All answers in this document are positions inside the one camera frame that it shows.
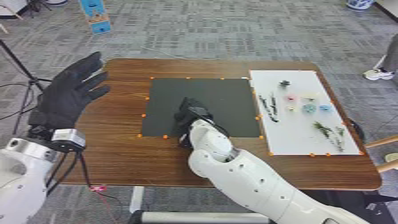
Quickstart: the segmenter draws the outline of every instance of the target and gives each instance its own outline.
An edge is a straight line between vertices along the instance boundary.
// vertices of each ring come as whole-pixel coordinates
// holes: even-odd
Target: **black mat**
[[[196,98],[215,117],[215,123],[226,128],[231,137],[258,137],[260,124],[253,102],[253,90],[244,79],[155,79],[142,136],[180,136],[174,113],[183,98]]]

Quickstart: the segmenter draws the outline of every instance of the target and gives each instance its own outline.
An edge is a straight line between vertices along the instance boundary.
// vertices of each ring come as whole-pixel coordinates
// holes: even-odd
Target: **green object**
[[[336,126],[336,132],[334,130],[317,121],[313,124],[315,128],[320,130],[320,133],[324,134],[325,138],[329,139],[333,145],[336,146],[340,152],[345,151],[343,145],[345,145],[345,129]]]
[[[279,82],[279,85],[283,88],[286,88],[290,86],[290,81],[283,80],[283,82]]]
[[[306,105],[302,106],[302,110],[304,110],[306,113],[313,114],[315,111],[317,111],[317,106],[315,106],[315,104],[306,104]]]

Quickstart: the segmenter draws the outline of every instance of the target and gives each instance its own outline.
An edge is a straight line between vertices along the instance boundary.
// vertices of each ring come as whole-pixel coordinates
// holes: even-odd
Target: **patterned carpet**
[[[398,25],[377,8],[354,12],[343,0],[107,0],[107,8],[112,32],[100,36],[91,35],[77,1],[54,11],[43,9],[34,18],[27,14],[25,21],[2,21],[11,34],[0,33],[0,38],[41,78],[52,78],[94,51],[103,52],[105,60],[306,60],[322,68],[368,141],[397,134],[398,119],[389,122],[398,114],[397,80],[372,82],[359,75],[375,65],[398,33]],[[25,82],[9,60],[0,58],[0,83]],[[22,87],[0,88],[0,117],[18,110],[22,96]],[[11,137],[13,122],[15,118],[0,121],[0,145]],[[370,151],[377,164],[397,146]],[[398,171],[382,177],[381,192],[397,196]],[[125,223],[132,188],[112,187],[109,194],[123,200]],[[110,203],[118,213],[118,203]],[[153,211],[244,211],[214,189],[150,188],[146,206]],[[398,220],[398,202],[389,203],[389,209]],[[112,223],[100,198],[82,186],[59,188],[34,223]]]

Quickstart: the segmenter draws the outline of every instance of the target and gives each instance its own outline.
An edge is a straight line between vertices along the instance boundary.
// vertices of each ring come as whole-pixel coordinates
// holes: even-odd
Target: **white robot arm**
[[[324,205],[286,182],[263,160],[233,147],[212,121],[190,126],[189,165],[233,201],[279,224],[366,224],[341,208]]]
[[[15,138],[0,150],[0,223],[25,223],[47,199],[45,177],[55,151]]]

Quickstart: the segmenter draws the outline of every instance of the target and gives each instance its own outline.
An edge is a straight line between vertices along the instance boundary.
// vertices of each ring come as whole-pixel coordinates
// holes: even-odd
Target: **red cable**
[[[94,192],[94,193],[96,193],[96,195],[98,195],[98,197],[100,197],[100,199],[102,199],[102,201],[103,201],[103,204],[105,204],[105,206],[107,206],[107,212],[109,212],[109,216],[110,216],[110,218],[112,218],[112,220],[114,220],[114,223],[119,224],[119,222],[118,222],[118,220],[116,220],[116,217],[114,217],[114,215],[112,215],[110,205],[109,205],[107,199],[105,199],[105,197],[102,196],[102,194],[98,194],[98,192]]]

